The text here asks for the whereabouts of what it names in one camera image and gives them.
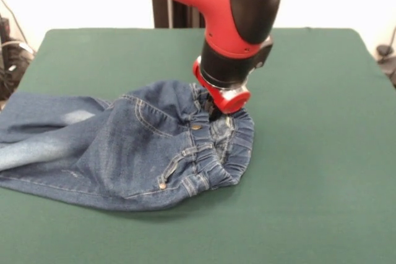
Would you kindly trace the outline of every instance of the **table surface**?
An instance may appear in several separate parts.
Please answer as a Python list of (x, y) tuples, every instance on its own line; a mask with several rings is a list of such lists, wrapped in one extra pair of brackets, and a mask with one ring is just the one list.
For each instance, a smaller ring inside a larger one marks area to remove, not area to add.
[[(396, 93), (359, 35), (275, 29), (249, 79), (240, 185), (168, 211), (115, 213), (0, 189), (2, 262), (393, 264)], [(195, 82), (202, 30), (52, 30), (20, 90), (116, 98)]]

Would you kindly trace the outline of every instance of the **cable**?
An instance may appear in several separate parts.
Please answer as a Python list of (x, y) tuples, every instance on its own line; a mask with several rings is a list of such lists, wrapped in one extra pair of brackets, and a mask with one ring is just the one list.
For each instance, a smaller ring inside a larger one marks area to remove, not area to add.
[(392, 45), (395, 41), (395, 35), (396, 35), (396, 26), (394, 27), (394, 32), (390, 39), (389, 45), (387, 47), (387, 51), (385, 53), (380, 53), (380, 55), (382, 56), (381, 60), (379, 61), (380, 63), (383, 63), (385, 61), (385, 59), (392, 53), (392, 51), (393, 51)]
[(17, 27), (18, 27), (18, 29), (19, 29), (19, 32), (20, 32), (20, 34), (22, 35), (22, 37), (23, 37), (23, 39), (24, 39), (24, 42), (28, 43), (28, 42), (27, 42), (27, 39), (26, 39), (26, 36), (25, 36), (24, 32), (22, 31), (21, 27), (19, 26), (19, 23), (18, 23), (18, 21), (17, 21), (17, 18), (16, 18), (15, 15), (14, 15), (14, 12), (9, 8), (9, 6), (6, 4), (6, 2), (5, 2), (4, 0), (0, 0), (0, 1), (4, 4), (4, 6), (6, 7), (6, 9), (7, 9), (7, 10), (10, 12), (10, 14), (12, 15), (12, 18), (14, 19), (15, 24), (17, 24)]
[(396, 26), (394, 28), (394, 32), (392, 34), (392, 38), (390, 39), (389, 49), (388, 49), (388, 52), (387, 52), (386, 56), (388, 56), (390, 54), (390, 49), (391, 49), (391, 47), (392, 47), (392, 45), (393, 45), (393, 43), (395, 41), (395, 35), (396, 35)]
[(30, 54), (32, 55), (36, 55), (36, 52), (34, 49), (32, 49), (31, 47), (29, 47), (29, 45), (27, 43), (24, 43), (23, 41), (20, 40), (11, 40), (11, 41), (7, 41), (5, 43), (1, 44), (1, 47), (5, 47), (5, 46), (9, 46), (9, 45), (18, 45), (20, 48), (28, 51)]

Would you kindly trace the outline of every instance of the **jeans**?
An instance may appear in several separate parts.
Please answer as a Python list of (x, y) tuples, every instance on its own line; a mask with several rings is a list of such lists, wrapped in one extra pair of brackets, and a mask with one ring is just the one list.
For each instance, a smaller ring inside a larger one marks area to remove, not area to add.
[(251, 159), (245, 109), (215, 121), (207, 91), (159, 81), (113, 101), (15, 92), (0, 113), (0, 187), (119, 211), (171, 208), (236, 185)]

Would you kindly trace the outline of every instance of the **jeans pocket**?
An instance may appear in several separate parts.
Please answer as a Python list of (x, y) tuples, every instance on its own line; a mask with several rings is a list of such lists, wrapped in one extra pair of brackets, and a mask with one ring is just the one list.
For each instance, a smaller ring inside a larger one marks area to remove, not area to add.
[(177, 119), (138, 98), (135, 115), (143, 127), (161, 137), (174, 137), (188, 130)]

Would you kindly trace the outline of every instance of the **black cable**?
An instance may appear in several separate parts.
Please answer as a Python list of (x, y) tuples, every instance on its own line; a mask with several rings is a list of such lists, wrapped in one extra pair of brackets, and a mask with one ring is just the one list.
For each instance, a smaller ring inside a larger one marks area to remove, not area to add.
[(10, 12), (12, 18), (13, 18), (14, 21), (15, 21), (15, 24), (17, 24), (17, 27), (18, 27), (18, 29), (19, 29), (20, 34), (21, 34), (22, 37), (24, 38), (24, 42), (25, 42), (25, 43), (28, 43), (28, 42), (27, 42), (27, 39), (26, 39), (26, 36), (25, 36), (24, 32), (22, 31), (21, 27), (19, 26), (19, 23), (18, 23), (18, 21), (17, 21), (17, 18), (16, 18), (15, 15), (14, 15), (14, 12), (9, 8), (9, 6), (6, 4), (6, 2), (5, 2), (4, 0), (0, 0), (0, 1), (4, 4), (4, 6), (6, 7), (6, 9)]
[(396, 26), (395, 26), (395, 28), (394, 28), (394, 32), (393, 32), (392, 37), (391, 37), (391, 39), (390, 39), (389, 46), (388, 46), (388, 50), (387, 50), (387, 52), (382, 56), (382, 59), (379, 61), (380, 63), (384, 62), (385, 59), (387, 58), (387, 56), (389, 56), (390, 53), (392, 52), (392, 45), (393, 45), (393, 43), (394, 43), (394, 41), (395, 41), (395, 35), (396, 35)]
[(396, 26), (394, 28), (394, 32), (392, 34), (392, 38), (390, 39), (390, 43), (389, 43), (389, 49), (388, 49), (388, 53), (386, 54), (386, 56), (388, 56), (390, 54), (390, 49), (395, 41), (395, 35), (396, 35)]

